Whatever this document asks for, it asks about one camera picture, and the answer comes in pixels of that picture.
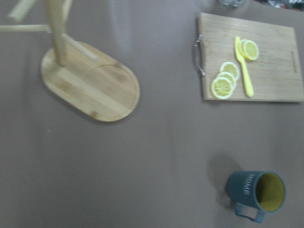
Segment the cutting board handle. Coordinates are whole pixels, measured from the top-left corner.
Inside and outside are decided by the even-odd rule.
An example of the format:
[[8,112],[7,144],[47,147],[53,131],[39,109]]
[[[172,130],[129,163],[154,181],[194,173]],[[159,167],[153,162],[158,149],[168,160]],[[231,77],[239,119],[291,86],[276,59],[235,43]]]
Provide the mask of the cutting board handle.
[[200,61],[199,61],[201,59],[199,44],[200,44],[200,41],[201,41],[202,38],[203,38],[203,35],[199,34],[198,39],[195,41],[195,44],[194,44],[194,58],[195,58],[195,64],[199,69],[200,75],[205,76],[206,72],[201,67]]

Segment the mauve tabletop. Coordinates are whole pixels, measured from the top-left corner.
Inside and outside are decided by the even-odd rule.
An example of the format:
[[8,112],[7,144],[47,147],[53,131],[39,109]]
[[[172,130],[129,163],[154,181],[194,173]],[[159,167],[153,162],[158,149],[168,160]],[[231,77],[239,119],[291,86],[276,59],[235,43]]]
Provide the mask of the mauve tabletop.
[[[1,1],[1,25],[16,3]],[[44,85],[48,33],[0,33],[1,227],[253,228],[225,192],[239,170],[285,181],[284,206],[261,226],[303,226],[304,104],[202,99],[193,60],[201,12],[294,27],[304,72],[303,12],[249,0],[238,9],[75,0],[67,33],[126,65],[141,87],[129,116],[104,123]],[[46,22],[38,1],[24,24]]]

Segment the printed text on mug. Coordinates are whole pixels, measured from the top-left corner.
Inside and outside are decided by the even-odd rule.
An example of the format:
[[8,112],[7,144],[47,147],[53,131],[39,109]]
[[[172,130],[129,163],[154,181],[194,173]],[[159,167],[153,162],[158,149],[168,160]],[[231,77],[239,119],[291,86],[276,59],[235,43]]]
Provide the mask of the printed text on mug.
[[254,176],[255,176],[254,174],[249,174],[249,176],[245,180],[245,184],[244,184],[244,187],[243,187],[243,193],[245,195],[250,195],[251,182],[252,182],[252,178]]

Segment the yellow knife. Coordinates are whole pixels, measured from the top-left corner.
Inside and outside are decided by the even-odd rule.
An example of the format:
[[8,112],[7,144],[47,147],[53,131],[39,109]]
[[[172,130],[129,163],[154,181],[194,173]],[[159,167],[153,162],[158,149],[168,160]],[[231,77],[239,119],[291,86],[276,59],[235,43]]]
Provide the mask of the yellow knife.
[[240,62],[242,66],[242,72],[243,72],[243,81],[244,81],[244,87],[245,87],[245,93],[247,96],[252,97],[255,92],[253,91],[252,83],[249,77],[249,73],[247,70],[246,62],[244,57],[241,55],[238,49],[238,44],[239,44],[240,38],[236,37],[235,38],[235,43],[234,43],[234,48],[236,50],[236,57],[238,61]]

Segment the lemon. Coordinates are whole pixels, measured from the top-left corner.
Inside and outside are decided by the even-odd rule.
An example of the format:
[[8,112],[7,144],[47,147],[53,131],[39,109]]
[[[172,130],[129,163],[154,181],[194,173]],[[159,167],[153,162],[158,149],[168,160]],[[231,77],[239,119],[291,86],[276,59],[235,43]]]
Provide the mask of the lemon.
[[227,99],[233,94],[233,85],[227,77],[216,77],[211,83],[211,91],[218,99]]
[[245,54],[245,58],[249,60],[256,60],[259,56],[259,51],[257,44],[252,40],[246,40],[244,41],[243,45],[243,52]]
[[244,51],[243,51],[243,44],[244,42],[246,41],[246,39],[241,39],[238,43],[238,49],[239,49],[239,52],[241,53],[241,55],[245,58],[247,58],[247,56],[245,55]]
[[235,81],[240,77],[239,68],[232,62],[224,62],[219,69],[220,72],[229,72],[233,75]]
[[229,72],[221,72],[217,75],[217,77],[225,77],[227,78],[231,84],[232,84],[232,90],[234,90],[237,86],[237,81],[236,79],[234,78],[233,74],[232,73],[229,73]]

